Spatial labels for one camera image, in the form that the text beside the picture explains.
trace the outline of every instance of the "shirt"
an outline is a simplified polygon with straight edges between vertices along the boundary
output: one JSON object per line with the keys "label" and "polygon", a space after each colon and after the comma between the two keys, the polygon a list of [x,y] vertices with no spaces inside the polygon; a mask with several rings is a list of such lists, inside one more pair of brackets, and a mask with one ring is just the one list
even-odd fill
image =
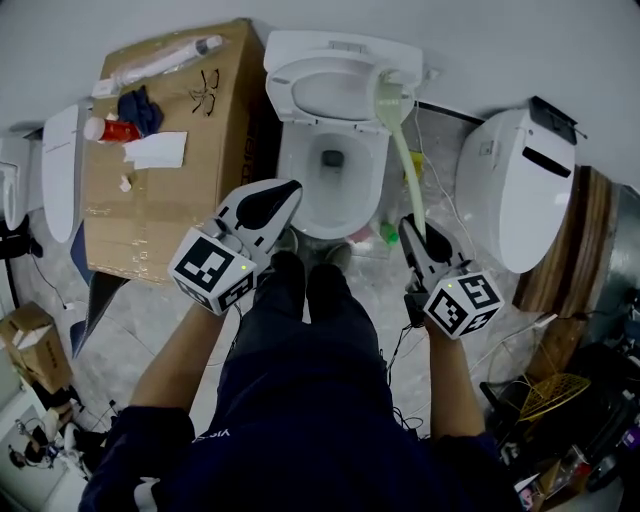
{"label": "shirt", "polygon": [[126,408],[80,510],[521,510],[490,436],[419,440],[343,349],[226,363],[194,437],[181,409]]}

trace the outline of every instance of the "floor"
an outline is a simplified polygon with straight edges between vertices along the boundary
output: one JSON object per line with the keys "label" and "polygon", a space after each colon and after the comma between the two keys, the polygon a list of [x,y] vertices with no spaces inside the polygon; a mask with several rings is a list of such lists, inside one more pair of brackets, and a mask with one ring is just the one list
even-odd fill
{"label": "floor", "polygon": [[[419,151],[414,122],[412,114],[405,122],[405,133],[409,147]],[[426,109],[419,110],[417,123],[424,151],[435,166],[445,190],[453,195],[458,154],[465,137],[475,125]],[[473,249],[426,163],[421,186],[427,216],[455,233],[467,255],[472,255]],[[402,169],[394,148],[389,151],[383,197],[372,224],[381,219],[396,221],[409,212],[408,191],[403,184]],[[69,247],[56,243],[49,234],[42,210],[31,215],[31,223],[45,252],[44,258],[37,260],[38,267],[62,299],[39,275],[31,256],[11,262],[18,297],[22,304],[30,300],[37,302],[54,317],[65,350],[70,353],[69,327],[84,318],[88,288],[71,262]],[[303,245],[309,248],[322,244],[307,240]],[[471,378],[480,395],[477,386],[483,380],[502,381],[523,370],[533,348],[535,331],[512,338],[508,342],[509,352],[496,347],[505,336],[527,326],[537,315],[521,313],[511,306],[518,276],[502,269],[481,247],[476,249],[479,264],[492,272],[507,302],[487,329],[464,339]],[[371,316],[378,331],[380,347],[388,359],[401,328],[408,323],[403,295],[409,270],[400,246],[390,249],[375,234],[354,243],[353,250],[348,282],[355,297]],[[250,304],[250,296],[243,298],[242,310],[247,311]],[[87,405],[85,411],[78,415],[78,423],[95,430],[107,427],[109,400],[115,400],[119,407],[128,403],[136,381],[190,306],[191,301],[173,287],[131,282],[120,290],[79,357],[71,361],[74,385]],[[213,416],[222,362],[237,326],[238,315],[232,310],[211,355],[191,411],[197,433],[208,427]],[[422,425],[418,432],[427,434],[431,394],[429,346],[424,331],[413,331],[403,341],[392,376],[395,404],[405,418],[420,418]],[[482,397],[481,403],[488,405]],[[420,425],[418,420],[412,421],[413,425]]]}

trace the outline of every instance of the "wooden panel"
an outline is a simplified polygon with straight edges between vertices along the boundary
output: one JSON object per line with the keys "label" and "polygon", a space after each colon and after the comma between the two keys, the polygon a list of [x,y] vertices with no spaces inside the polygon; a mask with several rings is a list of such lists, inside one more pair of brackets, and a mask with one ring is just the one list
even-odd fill
{"label": "wooden panel", "polygon": [[586,327],[586,321],[574,318],[551,322],[540,342],[540,347],[531,358],[527,375],[535,382],[540,382],[551,377],[555,372],[564,371]]}
{"label": "wooden panel", "polygon": [[580,190],[580,175],[580,169],[576,168],[571,200],[551,248],[540,263],[520,276],[513,298],[513,305],[520,311],[551,311],[553,308],[558,283],[567,262],[569,242],[579,216],[578,199],[585,194],[584,185]]}
{"label": "wooden panel", "polygon": [[518,283],[513,304],[521,311],[570,317],[587,309],[602,262],[611,215],[611,182],[590,167],[576,170],[571,201],[547,255]]}

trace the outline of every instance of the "cardboard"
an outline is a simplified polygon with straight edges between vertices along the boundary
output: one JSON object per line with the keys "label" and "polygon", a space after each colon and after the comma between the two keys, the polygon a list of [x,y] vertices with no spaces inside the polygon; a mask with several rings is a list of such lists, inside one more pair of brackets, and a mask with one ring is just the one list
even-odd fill
{"label": "cardboard", "polygon": [[38,305],[30,302],[3,318],[0,337],[25,380],[38,381],[49,393],[69,385],[72,373],[58,330]]}
{"label": "cardboard", "polygon": [[[101,77],[181,38],[214,34],[227,41],[218,53],[122,90],[146,85],[150,100],[164,112],[160,131],[188,132],[182,168],[134,173],[132,164],[123,162],[121,145],[87,143],[84,202],[89,268],[129,279],[170,282],[167,266],[188,229],[202,226],[231,190],[255,177],[258,133],[277,132],[279,125],[269,114],[264,48],[247,20],[129,46],[106,57]],[[198,102],[192,96],[203,89],[203,74],[210,87],[217,82],[209,117],[202,107],[194,112]],[[94,103],[97,117],[116,112],[117,98]],[[265,167],[275,170],[275,162],[271,165],[268,159]],[[123,174],[131,178],[129,192],[120,189]]]}

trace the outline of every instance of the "dark pants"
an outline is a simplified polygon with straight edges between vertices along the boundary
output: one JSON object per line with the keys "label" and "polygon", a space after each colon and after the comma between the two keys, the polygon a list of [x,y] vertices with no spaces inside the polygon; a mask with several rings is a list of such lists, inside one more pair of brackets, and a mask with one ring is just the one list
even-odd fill
{"label": "dark pants", "polygon": [[348,344],[382,366],[376,330],[338,267],[317,265],[309,275],[310,325],[302,322],[305,276],[300,259],[291,252],[276,253],[262,277],[227,360],[288,343],[312,342]]}

